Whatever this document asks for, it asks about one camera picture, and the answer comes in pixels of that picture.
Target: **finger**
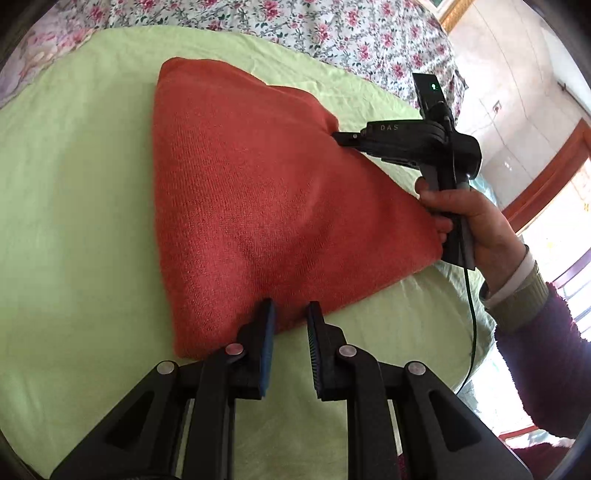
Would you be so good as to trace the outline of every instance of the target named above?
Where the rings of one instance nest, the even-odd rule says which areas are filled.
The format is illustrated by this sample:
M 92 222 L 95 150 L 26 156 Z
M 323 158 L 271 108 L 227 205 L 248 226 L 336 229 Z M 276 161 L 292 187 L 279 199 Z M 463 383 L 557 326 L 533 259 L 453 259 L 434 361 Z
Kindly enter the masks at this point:
M 429 184 L 424 177 L 419 177 L 417 181 L 414 183 L 414 191 L 417 192 L 419 195 L 424 192 L 425 190 L 429 189 Z
M 419 200 L 429 209 L 466 216 L 480 215 L 488 208 L 487 202 L 489 202 L 480 192 L 471 192 L 470 190 L 442 190 L 440 192 L 425 190 L 421 193 Z
M 435 228 L 440 233 L 449 233 L 453 230 L 453 222 L 447 218 L 440 215 L 433 216 L 435 220 Z

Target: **sleeve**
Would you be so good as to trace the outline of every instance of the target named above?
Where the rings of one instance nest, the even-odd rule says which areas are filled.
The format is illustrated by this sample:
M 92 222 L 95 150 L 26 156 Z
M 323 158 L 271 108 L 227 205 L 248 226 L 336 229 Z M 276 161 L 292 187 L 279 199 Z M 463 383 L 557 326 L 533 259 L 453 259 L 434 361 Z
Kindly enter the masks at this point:
M 531 300 L 528 289 L 539 288 L 537 282 L 521 290 L 526 302 Z M 576 438 L 591 413 L 591 344 L 581 338 L 556 289 L 551 284 L 547 289 L 547 300 L 533 320 L 499 325 L 496 340 L 534 423 L 552 435 Z M 518 302 L 515 295 L 507 301 Z
M 505 333 L 518 330 L 540 313 L 548 300 L 548 287 L 529 249 L 519 268 L 497 293 L 489 296 L 486 283 L 482 286 L 480 300 L 498 329 Z
M 566 447 L 539 443 L 528 448 L 515 449 L 513 453 L 527 465 L 534 480 L 544 480 L 550 476 L 568 451 Z

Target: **knit cuff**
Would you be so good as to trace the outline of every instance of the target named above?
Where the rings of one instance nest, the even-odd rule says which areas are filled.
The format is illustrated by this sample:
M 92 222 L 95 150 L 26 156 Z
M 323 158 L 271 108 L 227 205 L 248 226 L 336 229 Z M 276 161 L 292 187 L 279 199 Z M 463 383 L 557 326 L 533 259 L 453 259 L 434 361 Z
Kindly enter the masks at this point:
M 495 319 L 501 332 L 513 333 L 537 317 L 546 300 L 548 285 L 540 275 L 536 263 L 515 293 L 487 312 Z

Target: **floral bedspread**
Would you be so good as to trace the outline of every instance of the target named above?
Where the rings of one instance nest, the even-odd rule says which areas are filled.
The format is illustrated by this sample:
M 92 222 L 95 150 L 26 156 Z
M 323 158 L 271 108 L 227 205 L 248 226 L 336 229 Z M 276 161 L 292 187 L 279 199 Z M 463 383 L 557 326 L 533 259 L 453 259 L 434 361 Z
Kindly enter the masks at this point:
M 456 117 L 466 85 L 435 17 L 414 0 L 61 0 L 0 72 L 0 107 L 101 28 L 180 25 L 255 35 L 343 68 L 418 106 L 434 73 Z

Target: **towel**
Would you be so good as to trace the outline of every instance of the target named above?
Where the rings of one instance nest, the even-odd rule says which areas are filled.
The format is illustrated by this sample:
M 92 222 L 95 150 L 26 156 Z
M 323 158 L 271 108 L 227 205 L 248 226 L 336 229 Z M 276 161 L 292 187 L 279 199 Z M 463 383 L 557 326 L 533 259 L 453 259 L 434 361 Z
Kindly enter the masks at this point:
M 155 228 L 179 356 L 231 343 L 265 297 L 277 329 L 364 299 L 441 257 L 428 212 L 307 92 L 170 59 L 152 126 Z

